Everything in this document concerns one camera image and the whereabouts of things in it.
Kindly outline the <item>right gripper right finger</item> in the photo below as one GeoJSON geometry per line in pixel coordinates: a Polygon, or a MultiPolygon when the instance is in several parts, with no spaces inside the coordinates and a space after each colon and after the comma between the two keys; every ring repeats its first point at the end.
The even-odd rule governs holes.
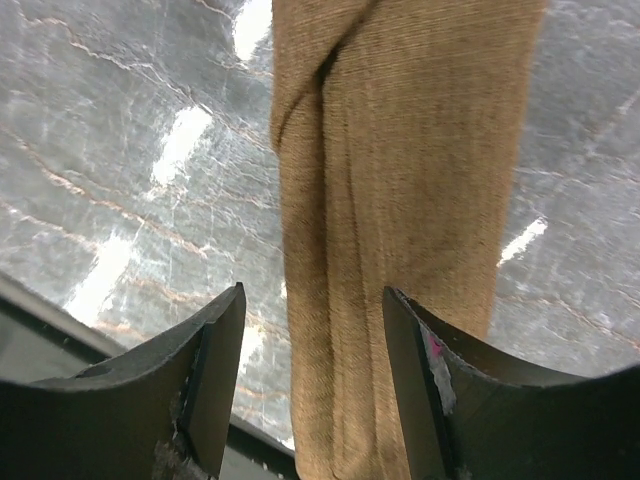
{"type": "Polygon", "coordinates": [[[601,377],[507,354],[386,288],[383,316],[414,479],[635,479],[639,369],[601,377]]]}

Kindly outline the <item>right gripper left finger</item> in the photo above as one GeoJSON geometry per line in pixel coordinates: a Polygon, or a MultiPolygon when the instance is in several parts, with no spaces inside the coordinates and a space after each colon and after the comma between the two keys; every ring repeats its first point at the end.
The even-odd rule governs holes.
{"type": "Polygon", "coordinates": [[[1,383],[4,479],[216,479],[246,315],[241,283],[70,378],[1,383]]]}

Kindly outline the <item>brown cloth napkin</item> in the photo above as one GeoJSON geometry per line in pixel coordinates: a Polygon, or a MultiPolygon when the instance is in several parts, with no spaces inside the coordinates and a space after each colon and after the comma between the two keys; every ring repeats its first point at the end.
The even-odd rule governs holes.
{"type": "Polygon", "coordinates": [[[303,479],[409,475],[381,299],[488,330],[541,1],[276,1],[291,418],[303,479]]]}

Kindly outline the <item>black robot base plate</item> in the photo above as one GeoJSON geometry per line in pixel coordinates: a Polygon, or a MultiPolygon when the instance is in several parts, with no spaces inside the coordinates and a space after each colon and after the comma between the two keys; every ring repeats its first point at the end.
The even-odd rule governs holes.
{"type": "MultiPolygon", "coordinates": [[[[1,383],[70,378],[128,352],[10,278],[1,281],[1,383]]],[[[230,415],[216,479],[292,479],[291,450],[230,415]]]]}

